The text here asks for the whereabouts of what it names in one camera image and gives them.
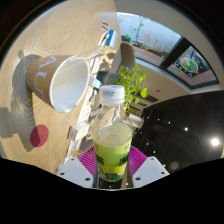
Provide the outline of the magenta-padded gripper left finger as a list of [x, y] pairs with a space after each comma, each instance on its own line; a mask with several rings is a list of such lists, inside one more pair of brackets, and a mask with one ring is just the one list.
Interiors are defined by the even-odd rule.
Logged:
[[91, 147], [78, 157], [70, 157], [60, 166], [57, 176], [84, 188], [93, 188], [97, 183], [97, 163]]

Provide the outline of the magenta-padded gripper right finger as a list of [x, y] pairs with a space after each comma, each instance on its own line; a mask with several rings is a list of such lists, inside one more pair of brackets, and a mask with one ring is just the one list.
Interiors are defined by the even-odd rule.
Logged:
[[129, 172], [134, 188], [143, 187], [169, 175], [155, 156], [147, 157], [134, 146], [129, 153]]

